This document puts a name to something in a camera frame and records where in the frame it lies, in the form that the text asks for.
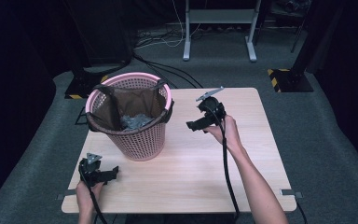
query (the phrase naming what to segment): person's right hand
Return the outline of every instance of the person's right hand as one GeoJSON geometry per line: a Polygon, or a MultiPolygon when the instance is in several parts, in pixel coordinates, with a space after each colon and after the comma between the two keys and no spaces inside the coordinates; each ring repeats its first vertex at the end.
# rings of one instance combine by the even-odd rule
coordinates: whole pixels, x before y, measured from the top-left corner
{"type": "MultiPolygon", "coordinates": [[[[234,118],[230,115],[226,115],[222,121],[222,127],[225,130],[225,136],[227,139],[227,148],[231,154],[237,154],[243,150],[243,146],[240,139],[240,134],[238,133],[237,123],[234,118]]],[[[219,126],[209,126],[203,131],[211,133],[216,140],[222,144],[223,135],[219,126]]]]}

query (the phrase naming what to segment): basket rim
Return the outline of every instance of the basket rim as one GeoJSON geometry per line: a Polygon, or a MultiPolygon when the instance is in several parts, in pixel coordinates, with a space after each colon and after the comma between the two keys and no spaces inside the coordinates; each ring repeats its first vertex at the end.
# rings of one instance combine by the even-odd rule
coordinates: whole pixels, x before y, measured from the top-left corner
{"type": "MultiPolygon", "coordinates": [[[[128,79],[128,78],[148,78],[148,79],[154,80],[156,82],[161,79],[160,77],[157,77],[155,75],[148,74],[148,73],[130,72],[130,73],[124,73],[124,74],[121,74],[121,75],[118,75],[118,76],[115,76],[115,77],[110,77],[106,81],[104,81],[102,84],[109,86],[109,85],[114,84],[114,83],[116,83],[118,81],[125,80],[125,79],[128,79]]],[[[172,103],[171,90],[170,90],[170,87],[168,86],[168,84],[164,84],[163,87],[164,87],[164,89],[165,89],[165,91],[167,93],[165,109],[170,110],[171,103],[172,103]]],[[[87,99],[86,106],[85,106],[86,113],[89,113],[91,111],[92,103],[95,101],[95,99],[97,98],[98,94],[100,94],[100,92],[98,90],[94,90],[89,95],[89,98],[87,99]]]]}

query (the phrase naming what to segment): person's right arm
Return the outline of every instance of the person's right arm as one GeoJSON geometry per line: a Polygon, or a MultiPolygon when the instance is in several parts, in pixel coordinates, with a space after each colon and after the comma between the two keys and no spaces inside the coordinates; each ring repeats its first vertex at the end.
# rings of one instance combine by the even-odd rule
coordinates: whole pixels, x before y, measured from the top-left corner
{"type": "MultiPolygon", "coordinates": [[[[266,179],[258,172],[243,147],[234,118],[226,116],[225,127],[227,149],[231,153],[240,171],[243,187],[256,223],[288,223],[272,189],[266,179]]],[[[211,133],[222,143],[222,133],[218,126],[210,126],[204,131],[211,133]]]]}

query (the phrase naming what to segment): stand base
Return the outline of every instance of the stand base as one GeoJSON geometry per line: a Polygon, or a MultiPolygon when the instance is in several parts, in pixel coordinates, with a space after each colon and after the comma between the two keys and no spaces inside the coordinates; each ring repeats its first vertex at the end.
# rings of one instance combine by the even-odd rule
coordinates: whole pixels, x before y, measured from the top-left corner
{"type": "Polygon", "coordinates": [[[289,69],[269,69],[268,75],[276,92],[313,91],[312,86],[305,76],[301,76],[298,82],[294,82],[294,75],[289,69]]]}
{"type": "Polygon", "coordinates": [[[107,80],[107,76],[88,76],[87,81],[74,77],[65,92],[65,99],[89,98],[94,86],[107,80]]]}

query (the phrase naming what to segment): human hand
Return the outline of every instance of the human hand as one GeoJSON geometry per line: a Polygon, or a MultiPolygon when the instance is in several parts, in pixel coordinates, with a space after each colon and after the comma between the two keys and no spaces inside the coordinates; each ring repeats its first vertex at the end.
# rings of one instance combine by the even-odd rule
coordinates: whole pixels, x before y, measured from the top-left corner
{"type": "MultiPolygon", "coordinates": [[[[224,120],[222,121],[222,127],[225,129],[225,137],[227,139],[227,148],[232,155],[237,154],[244,150],[240,134],[238,133],[237,123],[234,118],[230,115],[226,115],[224,120]]],[[[211,133],[216,140],[222,144],[223,142],[223,135],[222,131],[220,130],[219,126],[209,126],[203,131],[211,133]]]]}
{"type": "MultiPolygon", "coordinates": [[[[95,195],[95,199],[99,200],[103,183],[97,183],[91,187],[95,195]]],[[[79,222],[78,223],[91,223],[92,213],[94,212],[94,203],[92,202],[89,189],[83,181],[79,181],[76,186],[76,199],[79,207],[79,222]]]]}

